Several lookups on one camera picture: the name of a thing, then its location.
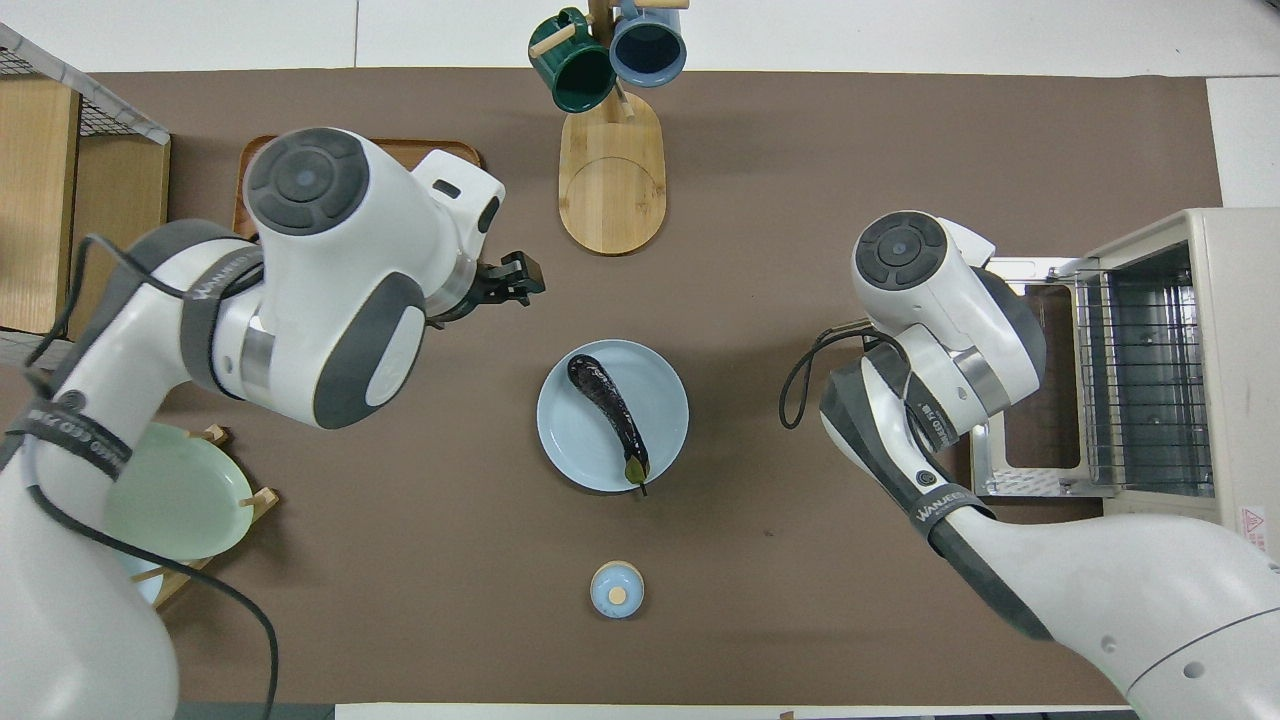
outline green plate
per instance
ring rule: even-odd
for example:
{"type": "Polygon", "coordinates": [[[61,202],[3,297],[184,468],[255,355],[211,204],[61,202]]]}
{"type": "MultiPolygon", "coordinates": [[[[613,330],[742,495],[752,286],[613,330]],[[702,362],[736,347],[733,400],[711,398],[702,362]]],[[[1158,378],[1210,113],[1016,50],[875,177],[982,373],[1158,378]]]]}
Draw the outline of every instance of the green plate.
{"type": "Polygon", "coordinates": [[[151,423],[106,493],[106,532],[178,561],[224,552],[248,532],[252,496],[239,466],[209,442],[151,423]]]}

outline small blue container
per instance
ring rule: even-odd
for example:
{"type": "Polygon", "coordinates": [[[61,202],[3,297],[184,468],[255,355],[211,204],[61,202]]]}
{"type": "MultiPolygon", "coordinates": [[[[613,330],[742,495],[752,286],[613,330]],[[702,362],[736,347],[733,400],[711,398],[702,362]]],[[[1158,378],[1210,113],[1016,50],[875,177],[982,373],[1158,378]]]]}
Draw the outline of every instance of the small blue container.
{"type": "Polygon", "coordinates": [[[644,601],[644,578],[630,562],[605,562],[591,578],[591,605],[605,618],[630,618],[644,601]]]}

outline table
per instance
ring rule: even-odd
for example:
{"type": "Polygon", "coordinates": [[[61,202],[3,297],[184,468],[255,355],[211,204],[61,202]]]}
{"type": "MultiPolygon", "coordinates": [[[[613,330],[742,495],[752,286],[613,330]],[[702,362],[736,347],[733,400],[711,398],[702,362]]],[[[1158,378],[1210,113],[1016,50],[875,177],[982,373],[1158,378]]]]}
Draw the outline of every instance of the table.
{"type": "MultiPolygon", "coordinates": [[[[559,225],[563,115],[527,69],[96,77],[173,132],[170,218],[230,224],[260,135],[461,140],[507,184],[486,256],[525,250],[545,273],[530,307],[431,332],[399,397],[344,430],[170,396],[163,421],[228,425],[230,454],[284,498],[210,565],[274,619],[283,702],[1119,701],[987,610],[815,416],[782,429],[777,393],[814,334],[861,314],[849,254],[883,213],[952,218],[1004,255],[1070,255],[1219,205],[1203,81],[686,73],[641,92],[663,123],[666,224],[602,258],[559,225]],[[663,354],[690,397],[685,450],[644,500],[579,491],[538,442],[545,373],[605,337],[663,354]],[[630,621],[588,601],[613,559],[645,575],[630,621]]],[[[814,397],[856,350],[824,355],[814,397]]],[[[0,370],[0,410],[24,397],[0,370]]],[[[164,619],[184,700],[261,696],[265,642],[238,606],[191,589],[164,619]]]]}

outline wooden peg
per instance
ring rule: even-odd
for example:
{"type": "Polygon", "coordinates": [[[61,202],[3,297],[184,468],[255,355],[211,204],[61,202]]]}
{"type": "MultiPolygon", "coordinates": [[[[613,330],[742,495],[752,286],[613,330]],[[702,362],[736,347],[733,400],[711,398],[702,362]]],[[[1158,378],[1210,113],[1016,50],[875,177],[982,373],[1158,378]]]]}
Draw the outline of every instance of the wooden peg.
{"type": "MultiPolygon", "coordinates": [[[[586,15],[586,23],[591,24],[591,15],[586,15]]],[[[576,26],[564,26],[564,27],[559,28],[558,31],[556,31],[556,32],[548,35],[547,37],[539,40],[538,42],[535,42],[529,49],[529,56],[532,58],[532,59],[538,59],[538,58],[545,55],[547,53],[550,51],[552,47],[556,47],[561,42],[564,42],[566,40],[573,37],[573,33],[576,33],[576,32],[577,32],[577,27],[576,26]]]]}
{"type": "Polygon", "coordinates": [[[207,428],[200,430],[198,433],[187,433],[187,437],[191,438],[198,437],[204,441],[207,441],[214,447],[221,447],[227,445],[227,441],[232,439],[232,436],[229,432],[227,432],[227,428],[218,424],[209,425],[207,428]]]}
{"type": "Polygon", "coordinates": [[[591,37],[608,47],[613,42],[613,8],[609,8],[609,0],[589,0],[589,8],[591,37]]]}
{"type": "Polygon", "coordinates": [[[159,578],[160,575],[164,575],[164,574],[165,574],[165,569],[163,566],[160,566],[160,565],[156,565],[155,568],[152,568],[152,569],[150,569],[150,570],[147,570],[145,573],[138,573],[137,575],[131,575],[129,577],[129,582],[131,583],[141,583],[142,580],[150,580],[151,578],[159,578]]]}
{"type": "Polygon", "coordinates": [[[260,505],[266,505],[269,498],[261,493],[253,493],[252,497],[246,497],[239,501],[241,507],[257,507],[260,505]]]}
{"type": "Polygon", "coordinates": [[[636,111],[631,108],[631,101],[627,100],[627,94],[622,90],[621,82],[613,83],[613,94],[618,99],[618,104],[622,105],[622,114],[626,115],[628,120],[636,119],[636,111]]]}

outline white floor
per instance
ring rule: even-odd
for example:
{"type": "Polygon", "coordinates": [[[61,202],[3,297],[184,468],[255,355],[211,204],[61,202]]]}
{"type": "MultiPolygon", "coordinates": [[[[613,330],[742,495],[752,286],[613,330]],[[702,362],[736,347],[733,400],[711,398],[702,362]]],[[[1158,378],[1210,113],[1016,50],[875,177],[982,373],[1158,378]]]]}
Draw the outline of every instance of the white floor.
{"type": "Polygon", "coordinates": [[[1280,78],[1208,81],[1224,208],[1280,205],[1280,78]]]}
{"type": "MultiPolygon", "coordinates": [[[[524,67],[566,4],[0,0],[0,22],[91,73],[524,67]]],[[[690,0],[681,22],[691,70],[1280,76],[1262,0],[690,0]]]]}
{"type": "Polygon", "coordinates": [[[1073,710],[1128,710],[1124,706],[675,706],[675,705],[463,705],[367,703],[339,705],[334,720],[778,720],[787,711],[809,717],[931,719],[940,714],[1039,714],[1073,710]]]}

